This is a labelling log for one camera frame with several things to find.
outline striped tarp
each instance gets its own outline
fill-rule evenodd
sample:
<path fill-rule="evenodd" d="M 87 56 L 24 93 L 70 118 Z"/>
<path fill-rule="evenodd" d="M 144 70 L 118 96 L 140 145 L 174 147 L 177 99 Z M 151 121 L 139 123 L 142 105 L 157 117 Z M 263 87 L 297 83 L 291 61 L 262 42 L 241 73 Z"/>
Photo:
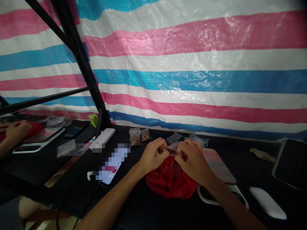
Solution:
<path fill-rule="evenodd" d="M 0 9 L 0 94 L 15 103 L 84 87 L 68 48 L 26 3 L 11 2 Z M 70 4 L 112 122 L 278 140 L 307 136 L 307 30 L 299 2 Z M 59 25 L 50 2 L 41 4 Z M 49 111 L 85 119 L 96 108 L 85 92 L 26 110 Z"/>

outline hand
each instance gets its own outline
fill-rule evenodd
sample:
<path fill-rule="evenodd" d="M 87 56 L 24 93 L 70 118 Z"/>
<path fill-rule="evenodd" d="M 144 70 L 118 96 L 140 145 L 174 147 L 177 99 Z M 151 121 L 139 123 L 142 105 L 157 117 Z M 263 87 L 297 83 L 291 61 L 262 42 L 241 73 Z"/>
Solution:
<path fill-rule="evenodd" d="M 177 147 L 177 152 L 178 154 L 175 156 L 175 160 L 182 170 L 194 181 L 205 186 L 204 183 L 214 176 L 213 171 L 202 154 L 202 148 L 199 142 L 193 142 L 190 139 L 180 142 Z M 182 159 L 182 153 L 187 155 L 188 158 L 186 161 Z"/>
<path fill-rule="evenodd" d="M 142 173 L 144 174 L 143 176 L 145 176 L 152 170 L 158 168 L 162 164 L 162 162 L 169 156 L 169 152 L 165 148 L 166 146 L 166 141 L 161 137 L 150 142 L 146 146 L 140 161 L 137 163 Z M 162 147 L 163 149 L 162 153 L 158 152 L 158 149 L 160 147 Z"/>
<path fill-rule="evenodd" d="M 7 128 L 10 124 L 11 124 L 11 123 L 0 124 L 0 133 L 6 132 L 6 128 Z"/>
<path fill-rule="evenodd" d="M 26 120 L 10 123 L 6 128 L 6 138 L 18 143 L 28 135 L 31 129 L 32 125 Z"/>

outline white stripe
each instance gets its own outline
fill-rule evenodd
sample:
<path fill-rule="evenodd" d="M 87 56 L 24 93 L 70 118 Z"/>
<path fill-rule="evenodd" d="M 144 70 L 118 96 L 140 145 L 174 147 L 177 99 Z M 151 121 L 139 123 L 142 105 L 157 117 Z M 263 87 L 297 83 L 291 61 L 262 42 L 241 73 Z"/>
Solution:
<path fill-rule="evenodd" d="M 27 110 L 49 110 L 49 111 L 71 111 L 71 112 L 98 112 L 96 106 L 74 106 L 74 105 L 62 105 L 62 104 L 55 104 L 55 105 L 34 105 L 28 107 Z"/>
<path fill-rule="evenodd" d="M 0 81 L 80 73 L 81 71 L 77 63 L 65 63 L 43 67 L 3 71 L 0 74 Z"/>
<path fill-rule="evenodd" d="M 164 56 L 90 57 L 93 69 L 231 71 L 307 69 L 307 49 L 230 50 Z"/>
<path fill-rule="evenodd" d="M 77 25 L 77 29 L 80 36 L 84 39 L 81 25 Z M 63 44 L 62 40 L 52 29 L 47 29 L 39 34 L 27 34 L 0 40 L 0 54 L 7 55 L 29 50 L 42 50 L 51 46 Z"/>
<path fill-rule="evenodd" d="M 0 1 L 0 14 L 9 13 L 13 10 L 31 9 L 31 6 L 25 0 L 2 0 Z"/>
<path fill-rule="evenodd" d="M 44 97 L 57 93 L 64 93 L 79 88 L 47 88 L 47 89 L 29 89 L 15 91 L 0 91 L 2 97 Z M 91 96 L 89 91 L 73 94 L 70 96 Z"/>
<path fill-rule="evenodd" d="M 300 1 L 258 0 L 248 1 L 158 1 L 131 12 L 105 10 L 96 21 L 81 19 L 84 35 L 106 37 L 117 30 L 142 32 L 172 27 L 192 21 L 234 15 L 273 13 L 303 9 Z"/>
<path fill-rule="evenodd" d="M 130 126 L 130 127 L 140 127 L 140 128 L 150 128 L 150 129 L 155 129 L 155 130 L 163 130 L 163 131 L 177 131 L 179 133 L 191 133 L 189 130 L 185 129 L 169 129 L 169 128 L 162 128 L 160 126 L 143 126 L 139 124 L 134 124 L 130 121 L 125 121 L 125 120 L 116 120 L 113 123 L 119 126 Z M 240 140 L 251 140 L 251 141 L 259 141 L 259 142 L 269 142 L 269 143 L 277 143 L 281 142 L 283 139 L 280 139 L 278 141 L 269 141 L 269 140 L 261 140 L 261 139 L 252 139 L 252 138 L 241 138 L 241 137 L 232 137 L 232 136 L 226 136 L 226 135 L 221 135 L 221 134 L 213 134 L 213 133 L 205 133 L 205 132 L 193 132 L 198 135 L 206 135 L 209 136 L 209 144 L 210 144 L 210 136 L 216 136 L 216 137 L 227 137 L 227 138 L 232 138 L 232 139 L 240 139 Z"/>
<path fill-rule="evenodd" d="M 152 110 L 143 110 L 126 105 L 108 105 L 110 112 L 116 111 L 147 119 L 158 119 L 166 123 L 179 123 L 189 125 L 199 125 L 222 129 L 240 131 L 264 131 L 276 133 L 297 133 L 307 129 L 307 124 L 285 124 L 285 123 L 247 123 L 242 121 L 211 119 L 195 116 L 161 115 Z"/>
<path fill-rule="evenodd" d="M 148 90 L 129 85 L 99 84 L 101 92 L 146 97 L 155 102 L 196 103 L 260 109 L 307 108 L 307 94 L 225 93 L 180 90 Z"/>

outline white scale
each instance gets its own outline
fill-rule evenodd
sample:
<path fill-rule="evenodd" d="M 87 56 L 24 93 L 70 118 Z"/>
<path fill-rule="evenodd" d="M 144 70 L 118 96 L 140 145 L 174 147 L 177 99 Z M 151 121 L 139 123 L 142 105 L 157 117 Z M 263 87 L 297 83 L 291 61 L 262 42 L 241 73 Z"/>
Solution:
<path fill-rule="evenodd" d="M 219 154 L 213 150 L 213 149 L 203 149 L 202 154 L 204 155 L 208 165 L 214 172 L 214 174 L 223 182 L 226 183 L 230 191 L 232 191 L 234 194 L 239 195 L 244 201 L 245 201 L 245 207 L 249 209 L 249 205 L 247 203 L 247 200 L 241 193 L 240 189 L 236 185 L 237 180 L 232 175 L 232 173 L 229 171 L 223 160 L 220 158 Z M 209 200 L 203 197 L 201 194 L 201 186 L 197 187 L 197 193 L 200 199 L 207 203 L 207 204 L 213 204 L 213 205 L 220 205 L 216 200 Z"/>
<path fill-rule="evenodd" d="M 25 143 L 22 144 L 20 147 L 16 148 L 13 153 L 35 153 L 42 150 L 45 146 L 47 146 L 50 142 L 56 139 L 65 131 L 64 128 L 45 128 L 42 131 L 38 132 L 36 135 L 26 139 L 26 142 L 33 142 L 32 143 Z"/>

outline pink stripe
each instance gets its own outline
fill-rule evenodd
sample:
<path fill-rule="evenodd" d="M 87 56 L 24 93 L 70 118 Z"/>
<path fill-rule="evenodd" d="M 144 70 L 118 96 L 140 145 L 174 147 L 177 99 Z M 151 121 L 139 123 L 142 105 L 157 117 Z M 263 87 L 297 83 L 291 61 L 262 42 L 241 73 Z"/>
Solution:
<path fill-rule="evenodd" d="M 76 24 L 80 24 L 75 3 L 71 3 L 73 17 Z M 61 26 L 57 14 L 50 0 L 40 3 L 49 16 Z M 50 29 L 50 27 L 38 16 L 33 9 L 14 10 L 10 13 L 0 15 L 0 40 L 20 35 L 33 35 Z"/>
<path fill-rule="evenodd" d="M 49 111 L 49 110 L 28 110 L 28 109 L 22 109 L 19 110 L 21 113 L 30 114 L 30 115 L 37 115 L 37 116 L 55 116 L 55 117 L 68 117 L 72 119 L 81 119 L 81 120 L 89 120 L 89 115 L 93 114 L 94 112 L 73 112 L 73 111 L 63 111 L 63 110 L 57 110 L 57 111 Z"/>
<path fill-rule="evenodd" d="M 195 21 L 145 32 L 85 36 L 90 56 L 158 56 L 213 50 L 307 48 L 303 11 Z"/>
<path fill-rule="evenodd" d="M 101 93 L 104 102 L 128 105 L 144 110 L 152 110 L 163 115 L 196 116 L 204 118 L 236 120 L 249 123 L 307 123 L 307 109 L 258 109 L 231 106 L 215 106 L 193 103 L 154 102 L 144 97 L 127 94 Z"/>
<path fill-rule="evenodd" d="M 86 83 L 82 74 L 67 74 L 39 78 L 15 79 L 0 82 L 0 91 L 86 87 Z"/>

